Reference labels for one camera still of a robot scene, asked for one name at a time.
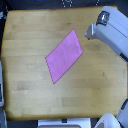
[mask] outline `pink cloth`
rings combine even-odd
[[[73,65],[83,50],[73,29],[65,39],[45,58],[53,84]]]

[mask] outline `wood grain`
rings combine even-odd
[[[127,97],[126,64],[103,42],[84,33],[101,7],[10,11],[1,61],[7,119],[117,115]],[[83,54],[52,84],[45,57],[72,30]]]

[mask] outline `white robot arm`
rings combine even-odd
[[[103,41],[128,64],[128,18],[116,8],[103,7],[85,37]]]

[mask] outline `metal clamp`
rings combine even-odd
[[[98,16],[96,25],[102,24],[102,25],[106,26],[107,21],[109,20],[109,15],[110,14],[108,12],[102,11]]]

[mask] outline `wooden table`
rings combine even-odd
[[[11,120],[117,115],[127,97],[127,69],[106,44],[84,33],[101,7],[10,11],[1,61],[5,111]],[[52,84],[45,57],[72,30],[83,54]]]

